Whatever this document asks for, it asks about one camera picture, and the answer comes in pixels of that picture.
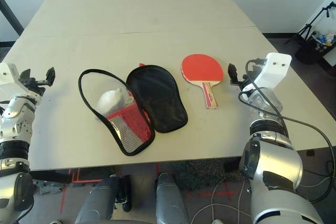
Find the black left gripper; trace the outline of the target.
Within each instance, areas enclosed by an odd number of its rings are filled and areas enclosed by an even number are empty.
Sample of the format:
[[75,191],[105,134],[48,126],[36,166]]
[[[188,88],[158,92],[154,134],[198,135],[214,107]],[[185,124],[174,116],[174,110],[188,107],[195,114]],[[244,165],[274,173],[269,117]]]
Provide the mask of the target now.
[[29,91],[42,97],[46,88],[44,86],[51,87],[55,80],[55,69],[51,67],[46,73],[46,79],[37,81],[35,78],[30,78],[30,69],[24,70],[20,74],[20,83],[22,83]]

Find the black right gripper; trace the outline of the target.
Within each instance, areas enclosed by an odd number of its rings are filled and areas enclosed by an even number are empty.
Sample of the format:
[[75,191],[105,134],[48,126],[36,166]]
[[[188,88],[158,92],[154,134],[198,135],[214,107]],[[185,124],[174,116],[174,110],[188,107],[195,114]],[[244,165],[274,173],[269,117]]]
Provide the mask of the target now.
[[[252,65],[252,70],[250,74],[253,79],[256,79],[260,74],[260,66]],[[228,65],[228,75],[230,77],[230,84],[233,86],[238,86],[243,92],[243,89],[251,84],[250,78],[248,76],[243,76],[243,80],[239,81],[237,77],[237,69],[233,64]]]

